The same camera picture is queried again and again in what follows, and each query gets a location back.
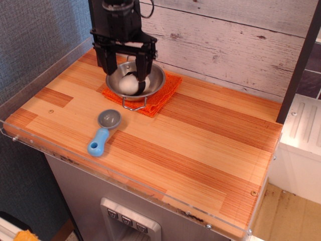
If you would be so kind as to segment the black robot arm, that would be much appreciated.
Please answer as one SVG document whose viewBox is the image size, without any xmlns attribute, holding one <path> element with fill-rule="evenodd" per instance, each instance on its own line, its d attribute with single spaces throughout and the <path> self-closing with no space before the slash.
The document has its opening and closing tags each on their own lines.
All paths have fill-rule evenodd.
<svg viewBox="0 0 321 241">
<path fill-rule="evenodd" d="M 150 74 L 157 39 L 142 31 L 139 1 L 89 1 L 98 65 L 108 75 L 117 70 L 116 54 L 136 57 L 138 81 Z"/>
</svg>

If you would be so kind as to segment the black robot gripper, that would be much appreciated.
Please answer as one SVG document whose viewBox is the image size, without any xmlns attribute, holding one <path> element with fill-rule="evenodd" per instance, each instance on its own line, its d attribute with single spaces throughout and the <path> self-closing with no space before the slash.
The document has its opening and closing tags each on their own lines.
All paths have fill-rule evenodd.
<svg viewBox="0 0 321 241">
<path fill-rule="evenodd" d="M 140 7 L 103 7 L 105 27 L 102 48 L 96 48 L 101 67 L 107 75 L 117 70 L 116 53 L 136 56 L 139 82 L 150 74 L 156 57 L 157 39 L 142 31 Z"/>
</svg>

